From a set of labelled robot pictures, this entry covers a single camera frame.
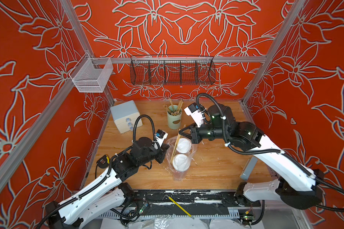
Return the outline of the cream milk tea cup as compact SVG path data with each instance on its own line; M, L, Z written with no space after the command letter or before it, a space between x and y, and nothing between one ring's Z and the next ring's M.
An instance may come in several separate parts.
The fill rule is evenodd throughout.
M177 144L177 152L181 154L187 154L190 152L192 148L192 143L189 139L187 138L181 138Z

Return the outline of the clear plastic carrier bag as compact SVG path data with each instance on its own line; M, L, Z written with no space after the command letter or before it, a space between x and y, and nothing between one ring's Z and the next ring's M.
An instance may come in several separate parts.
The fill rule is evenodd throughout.
M166 153L165 167L174 180L182 181L191 166L197 146L192 144L188 138L181 137L175 145L177 136L167 140L169 149Z

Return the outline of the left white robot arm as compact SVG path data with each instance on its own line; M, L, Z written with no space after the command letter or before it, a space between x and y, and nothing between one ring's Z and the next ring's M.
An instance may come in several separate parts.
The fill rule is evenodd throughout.
M46 205L46 215L36 226L45 223L51 229L82 229L99 215L131 201L134 192L126 180L136 174L139 167L147 167L156 161L161 164L169 145L165 144L168 134L152 126L152 138L136 138L137 124L142 118L152 121L146 114L135 121L132 145L106 159L105 171L73 196Z

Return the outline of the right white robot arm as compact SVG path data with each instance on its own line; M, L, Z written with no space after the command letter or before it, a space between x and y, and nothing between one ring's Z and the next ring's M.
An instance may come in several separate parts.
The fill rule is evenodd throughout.
M279 174L279 178L272 182L242 182L236 192L240 205L259 200L281 200L298 210L318 207L344 212L344 208L322 205L323 191L320 186L342 195L344 189L327 183L322 171L312 170L296 161L253 123L236 121L230 107L218 103L207 93L200 93L184 112L194 123L181 129L179 134L190 139L192 144L199 144L203 139L222 139L231 151L254 156Z

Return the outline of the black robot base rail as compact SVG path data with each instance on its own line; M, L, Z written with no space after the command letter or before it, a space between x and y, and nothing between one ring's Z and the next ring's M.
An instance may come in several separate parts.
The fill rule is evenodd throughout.
M171 197L179 204L221 204L225 207L260 207L261 202L238 200L234 190L199 189L139 189L134 191L133 199L146 200L149 203L163 204Z

